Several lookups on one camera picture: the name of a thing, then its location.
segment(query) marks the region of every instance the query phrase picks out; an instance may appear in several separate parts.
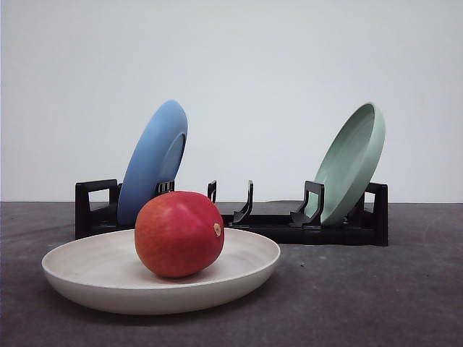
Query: blue plate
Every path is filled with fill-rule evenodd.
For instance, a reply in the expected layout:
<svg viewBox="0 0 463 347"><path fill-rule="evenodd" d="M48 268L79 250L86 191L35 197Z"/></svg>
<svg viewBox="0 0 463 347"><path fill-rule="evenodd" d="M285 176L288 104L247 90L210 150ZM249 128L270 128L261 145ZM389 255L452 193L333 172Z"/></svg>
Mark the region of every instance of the blue plate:
<svg viewBox="0 0 463 347"><path fill-rule="evenodd" d="M117 205L117 221L133 226L157 183L175 179L182 162L188 124L183 108L165 102L154 114L138 140L125 172Z"/></svg>

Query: gray table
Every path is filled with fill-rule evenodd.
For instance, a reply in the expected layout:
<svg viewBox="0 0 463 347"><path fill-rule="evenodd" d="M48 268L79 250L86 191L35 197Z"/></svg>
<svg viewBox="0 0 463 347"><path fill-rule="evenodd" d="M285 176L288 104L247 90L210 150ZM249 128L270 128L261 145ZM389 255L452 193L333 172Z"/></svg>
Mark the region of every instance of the gray table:
<svg viewBox="0 0 463 347"><path fill-rule="evenodd" d="M41 258L73 240L73 210L1 204L2 346L463 344L462 204L391 204L389 247L282 244L256 291L162 317L97 312L50 287Z"/></svg>

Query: white wall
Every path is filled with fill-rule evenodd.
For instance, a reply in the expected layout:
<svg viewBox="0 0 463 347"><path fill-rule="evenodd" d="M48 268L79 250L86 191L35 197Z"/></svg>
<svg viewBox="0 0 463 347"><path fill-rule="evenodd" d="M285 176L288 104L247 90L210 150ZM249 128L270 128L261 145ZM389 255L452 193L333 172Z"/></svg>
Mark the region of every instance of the white wall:
<svg viewBox="0 0 463 347"><path fill-rule="evenodd" d="M3 1L1 199L122 180L153 112L189 137L177 189L300 199L375 101L392 202L463 202L463 1Z"/></svg>

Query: dish rack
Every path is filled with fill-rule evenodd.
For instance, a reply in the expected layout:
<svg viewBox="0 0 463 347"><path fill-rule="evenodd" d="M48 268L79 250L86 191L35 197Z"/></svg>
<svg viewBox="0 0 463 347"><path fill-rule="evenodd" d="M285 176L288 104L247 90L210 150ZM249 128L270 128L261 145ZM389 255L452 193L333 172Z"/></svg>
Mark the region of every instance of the dish rack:
<svg viewBox="0 0 463 347"><path fill-rule="evenodd" d="M77 183L75 187L75 238L103 234L134 228L117 223L117 202L122 184L117 180L91 181ZM156 185L153 197L174 191L175 182L166 181ZM89 192L109 189L109 203L96 210L90 209ZM248 181L247 201L238 211L222 213L224 225L251 231L266 236L281 244L344 244L388 246L388 186L369 183L344 221L337 226L323 226L320 222L323 213L325 187L313 181L304 184L304 200L294 211L283 214L252 213L254 184ZM365 207L365 193L374 194L373 209ZM208 185L208 197L216 202L217 182ZM308 217L305 207L309 197L317 196L317 210ZM276 202L264 202L271 207Z"/></svg>

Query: mint green plate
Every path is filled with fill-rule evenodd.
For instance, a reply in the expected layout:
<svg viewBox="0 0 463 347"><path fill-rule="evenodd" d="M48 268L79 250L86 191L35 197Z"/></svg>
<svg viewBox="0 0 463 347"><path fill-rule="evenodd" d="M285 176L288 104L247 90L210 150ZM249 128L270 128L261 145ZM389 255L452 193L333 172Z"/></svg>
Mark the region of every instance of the mint green plate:
<svg viewBox="0 0 463 347"><path fill-rule="evenodd" d="M367 189L385 133L383 115L373 103L361 106L342 127L315 176L315 182L325 185L322 225L340 224ZM316 210L316 195L310 193L305 214L310 217Z"/></svg>

